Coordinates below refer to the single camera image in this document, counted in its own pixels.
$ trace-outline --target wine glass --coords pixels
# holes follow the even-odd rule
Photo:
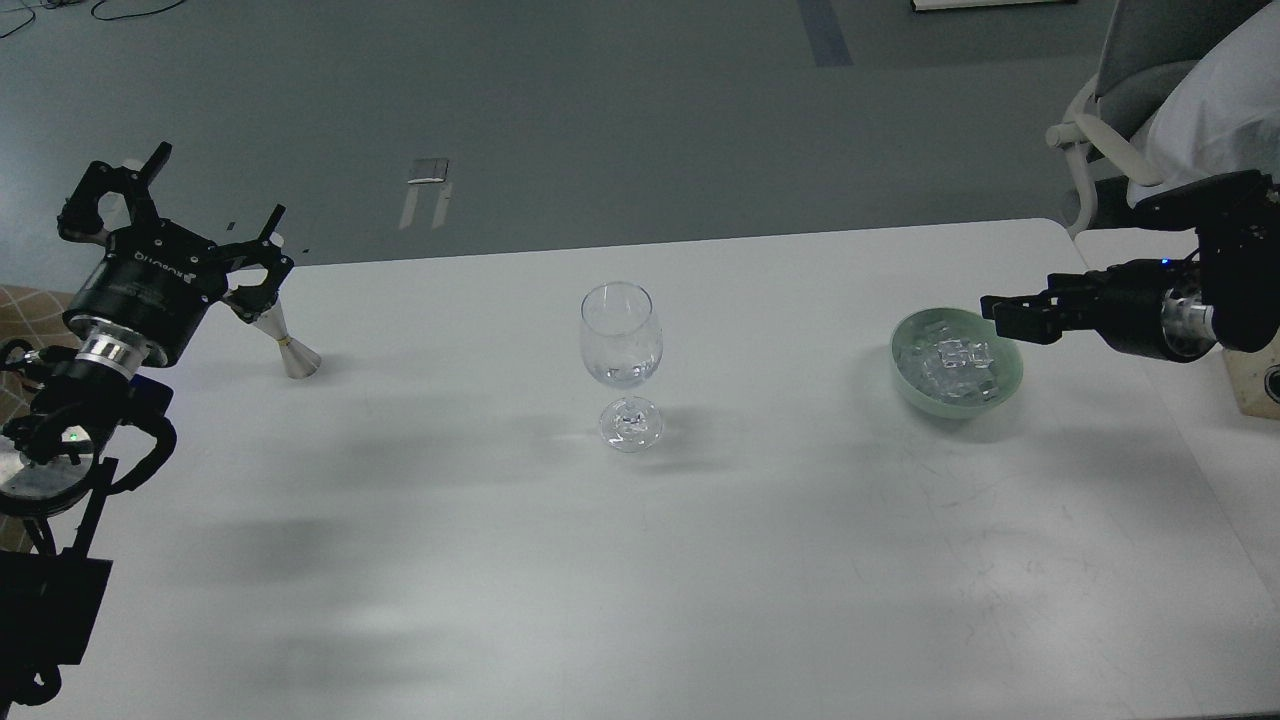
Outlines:
[[[631,389],[649,379],[662,360],[662,327],[649,293],[628,282],[586,293],[579,348],[586,370],[602,384]],[[662,437],[662,415],[653,402],[627,396],[604,409],[600,436],[622,452],[636,452]]]

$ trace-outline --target glass base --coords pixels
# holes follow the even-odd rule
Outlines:
[[[662,437],[662,414],[643,397],[623,397],[600,415],[600,437],[614,450],[639,452]]]

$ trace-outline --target chair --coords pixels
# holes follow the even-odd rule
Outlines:
[[[1129,181],[1161,182],[1129,138],[1196,63],[1270,0],[1117,0],[1098,72],[1046,132],[1046,142],[1066,158],[1074,192],[1064,215],[1068,233],[1129,227]],[[1094,181],[1106,158],[1120,176]]]

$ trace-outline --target table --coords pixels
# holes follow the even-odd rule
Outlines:
[[[108,505],[84,665],[14,716],[1277,708],[1276,603],[1139,360],[1024,345],[968,423],[892,389],[905,315],[1082,268],[1047,220],[298,268],[320,373],[225,311],[151,373],[179,448]],[[639,455],[577,357],[618,278],[667,340]]]

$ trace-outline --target gray floor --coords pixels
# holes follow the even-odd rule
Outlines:
[[[90,160],[159,141],[163,215],[229,242],[282,202],[302,264],[1055,217],[1069,178],[1043,131],[1093,73],[1112,6],[40,9],[0,40],[0,282],[78,287],[101,250],[56,238],[63,199]],[[22,17],[0,13],[0,32]],[[413,161],[436,156],[451,186],[420,186],[401,227]]]

